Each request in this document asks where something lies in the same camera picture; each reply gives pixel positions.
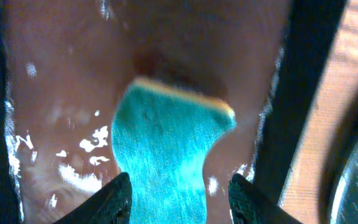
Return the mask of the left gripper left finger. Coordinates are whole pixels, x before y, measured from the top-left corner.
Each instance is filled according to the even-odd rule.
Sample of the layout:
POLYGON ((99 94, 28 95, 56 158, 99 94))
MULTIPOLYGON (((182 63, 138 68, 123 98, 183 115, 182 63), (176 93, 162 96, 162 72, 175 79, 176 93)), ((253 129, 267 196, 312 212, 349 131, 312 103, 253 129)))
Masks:
POLYGON ((132 185, 122 172, 54 224, 129 224, 131 207, 132 185))

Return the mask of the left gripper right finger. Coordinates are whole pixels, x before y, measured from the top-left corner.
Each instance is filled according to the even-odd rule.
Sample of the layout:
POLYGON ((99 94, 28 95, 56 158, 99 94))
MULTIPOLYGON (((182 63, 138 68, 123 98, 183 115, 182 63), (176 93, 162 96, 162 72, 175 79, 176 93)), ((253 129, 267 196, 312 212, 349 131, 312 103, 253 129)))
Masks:
POLYGON ((233 224, 301 224, 240 174, 233 175, 228 193, 233 224))

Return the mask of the green yellow sponge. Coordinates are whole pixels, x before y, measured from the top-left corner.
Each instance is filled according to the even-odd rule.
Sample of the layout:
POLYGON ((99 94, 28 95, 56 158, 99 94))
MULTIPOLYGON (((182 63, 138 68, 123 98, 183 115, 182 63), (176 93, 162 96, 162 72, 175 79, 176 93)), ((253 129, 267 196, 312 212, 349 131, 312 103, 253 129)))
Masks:
POLYGON ((112 151, 132 185, 131 223, 205 223, 203 165, 236 126, 224 101, 136 78, 112 120, 112 151))

